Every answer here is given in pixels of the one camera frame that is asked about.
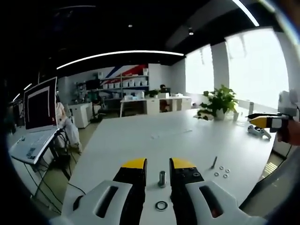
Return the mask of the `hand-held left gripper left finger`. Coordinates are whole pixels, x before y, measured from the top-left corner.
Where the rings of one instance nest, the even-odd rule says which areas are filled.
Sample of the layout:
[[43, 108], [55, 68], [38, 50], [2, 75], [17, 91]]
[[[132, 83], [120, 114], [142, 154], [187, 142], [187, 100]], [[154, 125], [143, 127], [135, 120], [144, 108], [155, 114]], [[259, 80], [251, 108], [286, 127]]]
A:
[[138, 225], [145, 202], [147, 159], [121, 166], [113, 180], [104, 180], [77, 197], [73, 211], [51, 219], [52, 225]]

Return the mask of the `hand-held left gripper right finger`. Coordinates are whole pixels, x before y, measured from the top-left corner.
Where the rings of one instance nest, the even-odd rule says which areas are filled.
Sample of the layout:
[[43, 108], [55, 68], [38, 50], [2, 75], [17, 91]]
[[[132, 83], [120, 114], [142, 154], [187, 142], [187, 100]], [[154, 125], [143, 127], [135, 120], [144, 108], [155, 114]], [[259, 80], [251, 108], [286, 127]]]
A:
[[179, 225], [264, 225], [266, 219], [239, 209], [236, 199], [196, 166], [170, 158], [171, 201]]

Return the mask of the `person's right hand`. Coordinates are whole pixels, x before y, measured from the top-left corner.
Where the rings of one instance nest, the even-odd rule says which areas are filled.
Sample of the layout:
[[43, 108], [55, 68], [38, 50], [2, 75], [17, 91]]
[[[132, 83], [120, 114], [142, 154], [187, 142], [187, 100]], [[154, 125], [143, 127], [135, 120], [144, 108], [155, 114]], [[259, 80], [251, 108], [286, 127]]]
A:
[[294, 120], [287, 120], [285, 128], [277, 132], [277, 140], [290, 145], [300, 145], [300, 123]]

